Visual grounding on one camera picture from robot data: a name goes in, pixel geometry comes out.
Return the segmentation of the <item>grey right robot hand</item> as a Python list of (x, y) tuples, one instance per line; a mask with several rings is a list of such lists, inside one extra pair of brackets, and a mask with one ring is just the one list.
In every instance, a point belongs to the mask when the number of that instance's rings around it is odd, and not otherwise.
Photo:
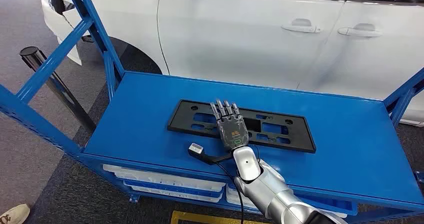
[(224, 148), (232, 151), (239, 147), (247, 146), (249, 134), (239, 108), (235, 103), (223, 103), (217, 99), (210, 103), (212, 113), (216, 119), (217, 130)]

